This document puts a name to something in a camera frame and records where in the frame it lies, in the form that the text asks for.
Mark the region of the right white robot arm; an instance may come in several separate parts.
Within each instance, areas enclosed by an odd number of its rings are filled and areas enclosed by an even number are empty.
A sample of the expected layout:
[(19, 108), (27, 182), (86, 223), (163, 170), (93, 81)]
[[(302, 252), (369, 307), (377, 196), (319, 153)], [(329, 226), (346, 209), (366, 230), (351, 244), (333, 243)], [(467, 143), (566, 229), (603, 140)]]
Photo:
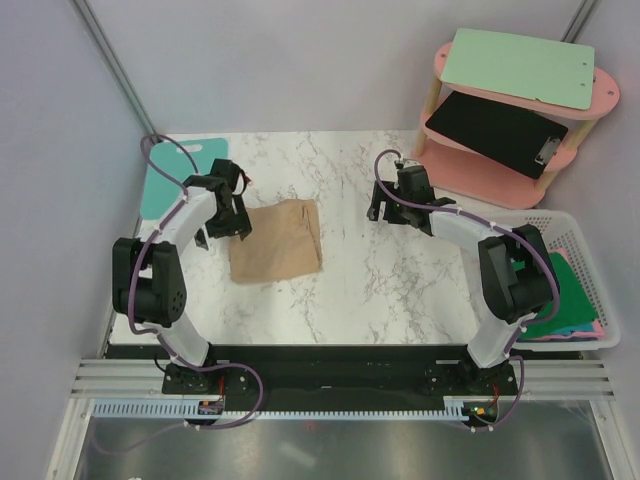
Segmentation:
[(528, 321), (547, 306), (559, 308), (558, 280), (540, 231), (530, 224), (492, 223), (450, 198), (436, 197), (422, 166), (400, 168), (395, 182), (377, 179), (367, 217), (409, 225), (477, 259), (480, 324), (467, 344), (470, 361), (457, 371), (460, 386), (469, 393), (481, 393), (493, 383), (492, 367), (506, 360)]

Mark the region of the beige t shirt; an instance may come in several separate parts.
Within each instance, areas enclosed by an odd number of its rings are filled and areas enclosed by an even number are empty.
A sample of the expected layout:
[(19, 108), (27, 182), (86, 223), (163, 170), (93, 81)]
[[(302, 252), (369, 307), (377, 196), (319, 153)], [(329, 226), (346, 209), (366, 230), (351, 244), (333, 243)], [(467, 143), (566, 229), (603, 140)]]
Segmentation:
[(290, 280), (322, 269), (316, 202), (288, 199), (248, 210), (252, 231), (229, 245), (231, 280), (259, 284)]

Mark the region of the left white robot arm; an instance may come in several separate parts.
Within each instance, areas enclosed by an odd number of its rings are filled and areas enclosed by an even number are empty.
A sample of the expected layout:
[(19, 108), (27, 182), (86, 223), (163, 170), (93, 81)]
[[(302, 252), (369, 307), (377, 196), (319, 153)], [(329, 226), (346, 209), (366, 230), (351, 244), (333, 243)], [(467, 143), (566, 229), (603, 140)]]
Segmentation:
[(135, 335), (153, 335), (174, 363), (187, 367), (185, 382), (208, 393), (219, 382), (211, 344), (186, 313), (187, 289), (181, 255), (192, 243), (206, 249), (212, 239), (244, 240), (252, 231), (242, 199), (245, 171), (227, 159), (213, 161), (206, 175), (191, 175), (182, 193), (146, 239), (120, 238), (112, 249), (112, 303)]

